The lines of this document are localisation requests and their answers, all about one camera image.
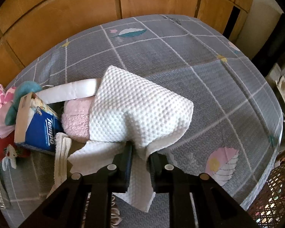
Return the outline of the cream cloth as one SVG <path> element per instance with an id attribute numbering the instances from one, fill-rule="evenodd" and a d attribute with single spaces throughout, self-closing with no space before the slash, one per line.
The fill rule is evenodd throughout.
<path id="1" fill-rule="evenodd" d="M 67 179 L 67 159 L 72 145 L 71 138 L 62 132 L 56 134 L 55 142 L 54 185 L 47 197 L 49 197 Z"/>

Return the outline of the red knitted hat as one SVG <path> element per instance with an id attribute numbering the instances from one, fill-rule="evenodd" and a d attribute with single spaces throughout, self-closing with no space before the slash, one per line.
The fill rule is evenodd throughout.
<path id="1" fill-rule="evenodd" d="M 3 139 L 0 138 L 0 162 L 6 156 L 6 147 L 9 144 L 11 144 L 15 148 L 18 157 L 21 155 L 19 148 L 14 143 L 14 132 L 12 132 L 7 137 Z"/>

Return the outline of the white dotted towel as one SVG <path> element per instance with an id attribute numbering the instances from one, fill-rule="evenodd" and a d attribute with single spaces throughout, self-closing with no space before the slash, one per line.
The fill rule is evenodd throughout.
<path id="1" fill-rule="evenodd" d="M 71 172 L 95 173 L 135 146 L 128 190 L 120 199 L 148 212 L 155 193 L 147 170 L 152 153 L 177 142 L 192 121 L 193 102 L 121 68 L 110 66 L 89 111 L 89 140 L 68 158 Z"/>

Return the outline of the grey checked bed sheet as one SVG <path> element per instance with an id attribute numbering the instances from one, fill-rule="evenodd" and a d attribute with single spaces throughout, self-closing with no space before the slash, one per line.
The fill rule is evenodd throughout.
<path id="1" fill-rule="evenodd" d="M 163 154 L 184 172 L 200 174 L 213 156 L 237 150 L 220 172 L 230 172 L 224 189 L 248 209 L 271 172 L 283 131 L 279 102 L 254 64 L 198 19 L 145 15 L 71 36 L 36 58 L 10 86 L 100 78 L 111 65 L 193 102 L 190 127 Z"/>

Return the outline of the rattan chair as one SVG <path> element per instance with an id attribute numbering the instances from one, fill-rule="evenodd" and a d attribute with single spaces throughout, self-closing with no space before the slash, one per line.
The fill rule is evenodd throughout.
<path id="1" fill-rule="evenodd" d="M 285 151 L 277 157 L 275 167 L 248 213 L 258 227 L 285 227 Z"/>

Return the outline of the blue Tempo tissue pack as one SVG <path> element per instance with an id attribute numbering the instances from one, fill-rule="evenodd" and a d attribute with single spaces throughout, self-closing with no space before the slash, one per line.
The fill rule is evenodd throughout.
<path id="1" fill-rule="evenodd" d="M 14 133 L 18 146 L 43 153 L 55 154 L 55 136 L 63 132 L 58 115 L 35 93 L 20 100 Z"/>

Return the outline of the white sock pair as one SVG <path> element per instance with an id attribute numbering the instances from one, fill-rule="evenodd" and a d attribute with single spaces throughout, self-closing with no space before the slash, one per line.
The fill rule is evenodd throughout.
<path id="1" fill-rule="evenodd" d="M 11 144 L 9 144 L 6 147 L 6 156 L 2 160 L 3 171 L 6 171 L 9 165 L 11 165 L 13 169 L 16 169 L 17 168 L 16 158 L 17 158 L 16 150 Z"/>

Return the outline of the wooden wardrobe wall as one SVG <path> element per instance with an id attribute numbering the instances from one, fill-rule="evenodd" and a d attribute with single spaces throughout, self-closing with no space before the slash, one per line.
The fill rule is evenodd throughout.
<path id="1" fill-rule="evenodd" d="M 8 85 L 62 40 L 103 23 L 148 14 L 196 17 L 237 39 L 253 0 L 5 0 L 0 6 L 0 84 Z"/>

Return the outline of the blue plush doll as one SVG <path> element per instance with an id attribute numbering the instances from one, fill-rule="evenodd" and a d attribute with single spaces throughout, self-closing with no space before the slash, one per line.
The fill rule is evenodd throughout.
<path id="1" fill-rule="evenodd" d="M 4 104 L 0 109 L 0 138 L 7 137 L 14 129 L 20 100 L 31 92 L 39 92 L 42 88 L 34 81 L 25 81 L 16 87 L 12 101 Z"/>

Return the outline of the white foam block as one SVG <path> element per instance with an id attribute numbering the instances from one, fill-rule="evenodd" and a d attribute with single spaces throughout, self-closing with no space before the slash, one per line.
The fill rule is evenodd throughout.
<path id="1" fill-rule="evenodd" d="M 57 85 L 36 93 L 45 104 L 54 104 L 68 100 L 95 96 L 101 78 L 84 79 L 67 84 Z"/>

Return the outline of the brown hair scrunchie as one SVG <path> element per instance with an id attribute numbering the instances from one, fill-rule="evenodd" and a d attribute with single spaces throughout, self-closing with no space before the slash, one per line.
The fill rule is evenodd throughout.
<path id="1" fill-rule="evenodd" d="M 83 214 L 82 227 L 84 227 L 84 225 L 85 225 L 86 214 L 87 214 L 87 210 L 88 210 L 88 204 L 90 201 L 90 195 L 91 195 L 91 193 L 89 193 L 87 196 L 85 210 L 84 210 L 84 214 Z M 122 221 L 122 218 L 120 217 L 120 211 L 119 211 L 118 206 L 116 204 L 116 197 L 114 195 L 112 195 L 110 227 L 118 227 L 118 225 L 120 224 L 121 221 Z"/>

